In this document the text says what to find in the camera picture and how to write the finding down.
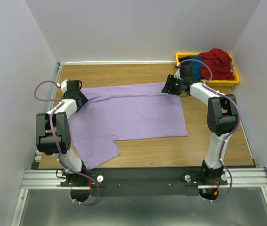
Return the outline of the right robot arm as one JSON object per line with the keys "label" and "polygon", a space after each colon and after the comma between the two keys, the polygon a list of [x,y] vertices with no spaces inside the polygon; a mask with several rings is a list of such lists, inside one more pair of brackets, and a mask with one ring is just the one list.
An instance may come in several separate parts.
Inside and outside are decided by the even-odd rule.
{"label": "right robot arm", "polygon": [[189,65],[179,66],[175,75],[169,74],[161,92],[177,96],[185,92],[207,105],[207,126],[211,140],[196,179],[208,185],[221,178],[228,141],[241,122],[235,95],[223,94],[208,87],[205,82],[196,80]]}

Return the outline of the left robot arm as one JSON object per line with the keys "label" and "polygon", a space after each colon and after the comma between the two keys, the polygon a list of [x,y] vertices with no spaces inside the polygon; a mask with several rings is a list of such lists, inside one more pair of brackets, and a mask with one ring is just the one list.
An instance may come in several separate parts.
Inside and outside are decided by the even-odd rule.
{"label": "left robot arm", "polygon": [[58,104],[52,110],[36,115],[37,150],[51,156],[60,163],[64,168],[61,179],[77,186],[92,183],[86,174],[85,164],[71,148],[69,118],[88,103],[88,99],[81,92],[82,82],[79,80],[65,80],[62,83],[54,81],[40,83],[34,91],[34,97],[43,102],[49,100],[37,97],[37,91],[45,83],[54,84],[63,92],[63,97],[53,99]]}

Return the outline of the purple t shirt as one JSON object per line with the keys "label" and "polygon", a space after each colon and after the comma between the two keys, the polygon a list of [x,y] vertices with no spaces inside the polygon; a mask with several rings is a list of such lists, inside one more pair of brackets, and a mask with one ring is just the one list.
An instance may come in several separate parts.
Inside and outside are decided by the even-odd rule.
{"label": "purple t shirt", "polygon": [[75,149],[88,170],[119,156],[116,141],[185,137],[181,99],[164,83],[82,89],[88,102],[69,118]]}

